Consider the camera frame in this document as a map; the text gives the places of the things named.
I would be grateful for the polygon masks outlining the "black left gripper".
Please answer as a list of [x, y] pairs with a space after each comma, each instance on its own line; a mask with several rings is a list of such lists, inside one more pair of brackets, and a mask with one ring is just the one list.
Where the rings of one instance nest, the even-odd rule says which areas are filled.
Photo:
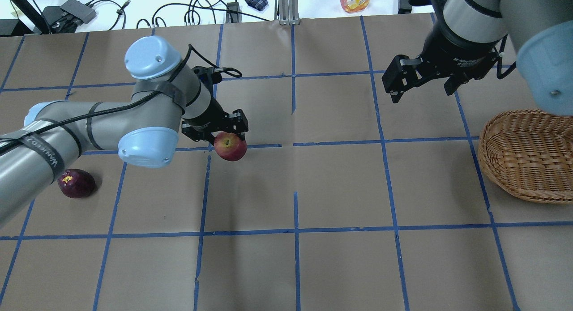
[[231, 113], [223, 111], [221, 107], [201, 108], [186, 107], [182, 115], [182, 133], [194, 142], [205, 141], [213, 144], [214, 133], [227, 132], [238, 135], [241, 141], [246, 141], [249, 132], [249, 121], [242, 109]]

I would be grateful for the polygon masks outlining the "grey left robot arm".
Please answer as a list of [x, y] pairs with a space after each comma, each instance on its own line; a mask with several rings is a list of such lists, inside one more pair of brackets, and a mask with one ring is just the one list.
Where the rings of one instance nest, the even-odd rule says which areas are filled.
[[231, 113], [213, 96], [222, 74], [215, 64], [191, 68], [191, 44], [181, 56], [165, 38], [140, 38], [124, 64], [136, 79], [129, 102], [42, 102], [30, 108], [23, 128], [1, 136], [0, 220], [4, 226], [84, 152], [109, 150], [133, 166], [161, 168], [172, 161], [180, 132], [214, 143], [215, 132], [249, 130], [246, 114]]

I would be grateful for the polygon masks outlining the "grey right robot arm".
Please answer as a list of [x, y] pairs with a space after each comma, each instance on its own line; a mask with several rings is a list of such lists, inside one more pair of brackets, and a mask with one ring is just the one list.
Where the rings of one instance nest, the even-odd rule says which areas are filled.
[[518, 70], [540, 109], [572, 115], [572, 0], [408, 2], [431, 5], [436, 22], [418, 56], [397, 55], [385, 70], [381, 80], [393, 103], [433, 79], [445, 78], [444, 89], [452, 95], [471, 79], [485, 77], [494, 65], [501, 67], [509, 38], [516, 58], [497, 78]]

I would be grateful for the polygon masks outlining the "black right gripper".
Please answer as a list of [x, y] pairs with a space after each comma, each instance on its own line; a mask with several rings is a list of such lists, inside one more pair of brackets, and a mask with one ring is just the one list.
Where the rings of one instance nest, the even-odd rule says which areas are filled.
[[466, 41], [455, 35], [432, 31], [415, 59], [397, 55], [385, 70], [381, 80], [392, 103], [399, 103], [403, 94], [433, 79], [447, 78], [443, 87], [448, 96], [471, 79], [482, 79], [495, 64], [496, 45]]

